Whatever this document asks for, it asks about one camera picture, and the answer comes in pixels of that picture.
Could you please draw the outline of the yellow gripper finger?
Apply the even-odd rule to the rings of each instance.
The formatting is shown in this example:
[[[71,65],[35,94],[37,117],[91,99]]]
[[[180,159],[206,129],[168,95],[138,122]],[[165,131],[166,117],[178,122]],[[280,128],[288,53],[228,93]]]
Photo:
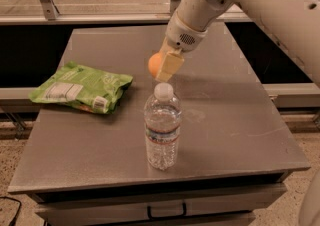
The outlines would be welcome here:
[[[177,73],[183,63],[184,58],[181,54],[173,52],[167,52],[166,54],[159,53],[155,79],[159,82],[168,82]]]
[[[162,45],[159,49],[159,53],[161,55],[166,55],[167,53],[170,53],[173,51],[173,47],[169,44],[169,41],[167,38],[164,38]]]

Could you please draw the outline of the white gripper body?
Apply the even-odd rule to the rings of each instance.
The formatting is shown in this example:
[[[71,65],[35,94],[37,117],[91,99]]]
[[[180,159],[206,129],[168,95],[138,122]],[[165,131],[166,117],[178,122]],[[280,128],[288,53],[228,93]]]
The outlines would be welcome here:
[[[167,51],[193,51],[204,39],[207,31],[197,31],[187,26],[175,12],[171,17],[165,33],[165,49]]]

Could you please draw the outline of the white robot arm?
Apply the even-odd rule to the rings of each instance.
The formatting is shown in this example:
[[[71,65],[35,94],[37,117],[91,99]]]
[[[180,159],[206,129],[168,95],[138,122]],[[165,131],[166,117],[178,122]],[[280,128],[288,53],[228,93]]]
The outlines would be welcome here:
[[[258,27],[287,51],[289,58],[320,84],[319,0],[181,0],[166,30],[160,51],[151,57],[159,65],[151,75],[168,81],[194,50],[210,24],[237,5]]]

